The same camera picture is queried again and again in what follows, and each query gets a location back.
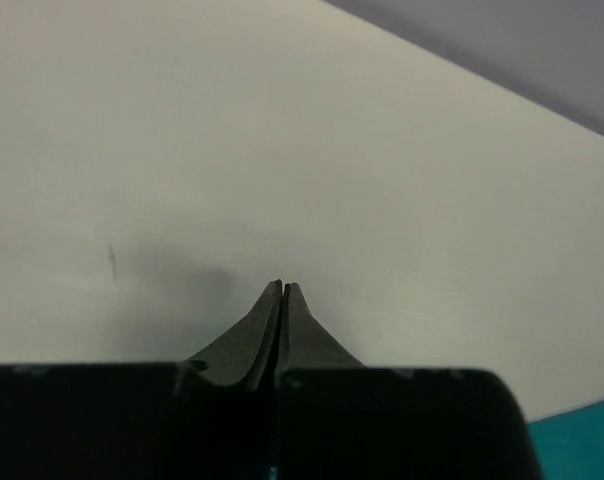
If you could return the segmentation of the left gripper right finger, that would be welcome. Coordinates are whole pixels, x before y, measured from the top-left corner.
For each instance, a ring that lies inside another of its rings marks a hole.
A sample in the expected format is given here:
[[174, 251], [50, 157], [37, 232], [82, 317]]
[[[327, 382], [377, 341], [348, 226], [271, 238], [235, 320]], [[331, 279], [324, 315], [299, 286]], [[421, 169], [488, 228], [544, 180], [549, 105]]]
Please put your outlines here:
[[279, 319], [276, 372], [363, 367], [312, 315], [300, 285], [286, 284]]

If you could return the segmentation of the teal t-shirt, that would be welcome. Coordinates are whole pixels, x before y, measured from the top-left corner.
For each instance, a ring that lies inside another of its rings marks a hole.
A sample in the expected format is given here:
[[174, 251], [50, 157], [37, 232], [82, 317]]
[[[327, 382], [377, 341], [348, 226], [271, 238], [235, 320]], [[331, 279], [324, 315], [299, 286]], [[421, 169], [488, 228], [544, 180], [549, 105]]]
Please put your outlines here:
[[544, 477], [604, 480], [604, 403], [529, 424]]

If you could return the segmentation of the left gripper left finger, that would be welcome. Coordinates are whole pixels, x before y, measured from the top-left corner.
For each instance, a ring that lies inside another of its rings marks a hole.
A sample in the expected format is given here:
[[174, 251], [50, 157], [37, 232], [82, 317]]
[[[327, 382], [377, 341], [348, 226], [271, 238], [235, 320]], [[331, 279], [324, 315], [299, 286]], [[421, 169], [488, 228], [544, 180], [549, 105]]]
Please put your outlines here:
[[276, 344], [281, 301], [282, 281], [269, 282], [248, 313], [186, 365], [213, 387], [257, 390]]

